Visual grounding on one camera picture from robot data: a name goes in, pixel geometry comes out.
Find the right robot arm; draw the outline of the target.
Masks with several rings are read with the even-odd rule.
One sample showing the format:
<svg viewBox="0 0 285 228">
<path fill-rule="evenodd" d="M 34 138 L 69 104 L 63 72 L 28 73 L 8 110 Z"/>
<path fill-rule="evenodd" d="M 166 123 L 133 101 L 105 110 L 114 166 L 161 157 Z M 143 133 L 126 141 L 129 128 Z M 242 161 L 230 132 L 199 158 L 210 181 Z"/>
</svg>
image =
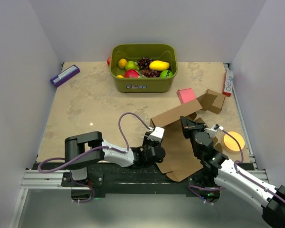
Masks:
<svg viewBox="0 0 285 228">
<path fill-rule="evenodd" d="M 230 136 L 218 124 L 208 128 L 185 116 L 180 117 L 183 136 L 190 140 L 194 156 L 200 160 L 202 168 L 192 176 L 190 190 L 198 189 L 196 194 L 209 203 L 209 193 L 229 190 L 255 207 L 262 219 L 272 228 L 285 228 L 285 186 L 276 187 L 242 169 L 240 161 L 232 161 L 215 149 L 212 137 L 218 131 Z"/>
</svg>

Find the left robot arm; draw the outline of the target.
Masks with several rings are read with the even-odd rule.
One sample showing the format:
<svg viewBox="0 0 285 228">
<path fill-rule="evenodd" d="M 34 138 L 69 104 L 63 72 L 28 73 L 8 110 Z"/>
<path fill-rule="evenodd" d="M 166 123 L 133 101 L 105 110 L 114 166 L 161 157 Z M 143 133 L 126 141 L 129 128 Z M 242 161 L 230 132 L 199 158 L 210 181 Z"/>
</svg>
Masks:
<svg viewBox="0 0 285 228">
<path fill-rule="evenodd" d="M 137 170 L 163 162 L 166 152 L 162 137 L 154 139 L 146 132 L 142 146 L 129 149 L 109 143 L 99 131 L 71 136 L 65 139 L 65 163 L 69 170 L 66 181 L 71 186 L 93 186 L 88 167 L 98 162 L 109 162 L 122 168 Z"/>
</svg>

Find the large cardboard box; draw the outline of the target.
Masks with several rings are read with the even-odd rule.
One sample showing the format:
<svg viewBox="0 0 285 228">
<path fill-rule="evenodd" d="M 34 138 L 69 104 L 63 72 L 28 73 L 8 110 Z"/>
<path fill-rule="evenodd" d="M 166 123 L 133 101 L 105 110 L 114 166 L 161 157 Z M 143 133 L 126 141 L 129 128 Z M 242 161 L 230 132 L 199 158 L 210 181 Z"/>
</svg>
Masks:
<svg viewBox="0 0 285 228">
<path fill-rule="evenodd" d="M 155 116 L 151 118 L 150 124 L 165 129 L 162 147 L 166 152 L 163 162 L 157 166 L 172 181 L 180 182 L 202 168 L 200 160 L 194 156 L 190 140 L 183 136 L 180 120 L 181 116 L 195 119 L 196 112 L 201 109 L 197 99 L 184 104 L 176 104 L 168 98 L 155 102 Z"/>
</svg>

